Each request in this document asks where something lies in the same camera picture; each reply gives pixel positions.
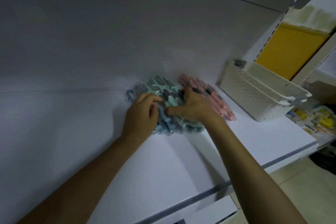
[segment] forearm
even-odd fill
[[[18,224],[86,223],[117,172],[139,146],[118,138]]]
[[[249,223],[306,223],[292,202],[217,114],[203,121]]]

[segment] yellow board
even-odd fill
[[[281,23],[256,62],[291,80],[328,38],[327,33]]]

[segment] tile floor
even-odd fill
[[[315,165],[308,157],[285,166],[271,177],[286,193],[309,224],[336,223],[336,176]],[[248,224],[236,194],[235,215],[221,224]]]

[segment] person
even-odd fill
[[[128,109],[120,138],[42,201],[18,223],[84,224],[124,163],[152,134],[161,98],[143,93]],[[250,224],[306,224],[306,221],[200,94],[185,89],[185,105],[168,107],[177,115],[204,124],[220,153]]]

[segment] white basket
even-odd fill
[[[311,96],[305,89],[254,62],[231,60],[225,70],[242,77],[277,102],[296,105]]]
[[[235,68],[232,69],[232,66],[235,66],[234,64],[234,61],[229,61],[220,87],[255,120],[267,121],[279,118],[290,111],[294,105],[307,101],[307,99],[294,98],[294,101],[288,102],[292,99],[285,98],[285,100],[277,101],[271,98],[260,89],[263,89],[263,86],[257,87],[253,82],[250,82],[251,78],[246,78],[245,74],[239,71],[240,68],[238,68],[238,73]]]

